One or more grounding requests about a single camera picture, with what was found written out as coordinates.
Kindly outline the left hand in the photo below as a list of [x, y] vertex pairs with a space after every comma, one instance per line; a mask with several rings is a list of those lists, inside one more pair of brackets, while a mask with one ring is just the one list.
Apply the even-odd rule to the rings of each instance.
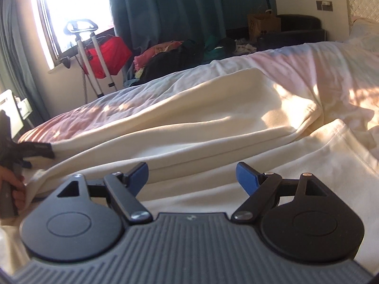
[[1, 187], [5, 183], [11, 186], [12, 189], [12, 199], [14, 206], [18, 211], [24, 209], [26, 204], [26, 186], [24, 184], [24, 176], [21, 173], [14, 173], [12, 170], [1, 166]]

